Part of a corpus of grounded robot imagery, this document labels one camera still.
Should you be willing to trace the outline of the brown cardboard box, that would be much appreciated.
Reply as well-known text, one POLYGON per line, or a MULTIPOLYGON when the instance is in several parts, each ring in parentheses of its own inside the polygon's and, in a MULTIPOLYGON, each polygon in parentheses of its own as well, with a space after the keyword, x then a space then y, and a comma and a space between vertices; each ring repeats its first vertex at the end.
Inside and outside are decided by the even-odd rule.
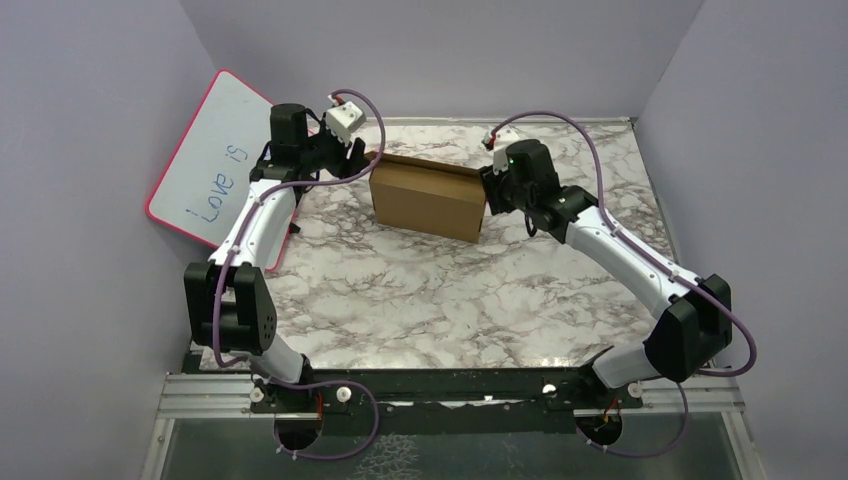
POLYGON ((477 243, 486 197, 469 167, 385 153, 370 174, 379 224, 477 243))

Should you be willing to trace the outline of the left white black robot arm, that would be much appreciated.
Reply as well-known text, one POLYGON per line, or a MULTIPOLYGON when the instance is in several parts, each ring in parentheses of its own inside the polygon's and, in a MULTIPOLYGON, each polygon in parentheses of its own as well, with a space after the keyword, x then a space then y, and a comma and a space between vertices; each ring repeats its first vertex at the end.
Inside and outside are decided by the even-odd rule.
POLYGON ((355 132, 366 115, 352 101, 334 98, 318 117, 297 103, 271 107, 270 139, 249 172, 248 194, 235 224, 205 262, 184 272, 192 340, 212 349, 218 365, 245 361, 279 380, 276 396, 298 411, 313 401, 314 384, 303 374, 308 360, 276 334, 277 312, 265 271, 292 231, 291 220, 303 195, 328 172, 334 183, 368 169, 365 143, 355 132))

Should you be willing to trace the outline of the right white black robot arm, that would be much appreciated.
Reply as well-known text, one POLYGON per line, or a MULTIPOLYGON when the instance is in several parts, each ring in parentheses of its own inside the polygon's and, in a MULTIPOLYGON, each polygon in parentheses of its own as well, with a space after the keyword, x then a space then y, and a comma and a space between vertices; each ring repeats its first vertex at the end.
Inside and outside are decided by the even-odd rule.
POLYGON ((563 186, 550 151, 537 139, 491 139, 493 162, 480 168, 494 215, 521 211, 529 230, 548 233, 583 253, 622 285, 655 319, 643 339, 590 359, 577 380, 579 398, 600 407, 617 388, 654 378, 683 382, 732 341, 730 287, 718 275, 701 278, 630 237, 582 187, 563 186))

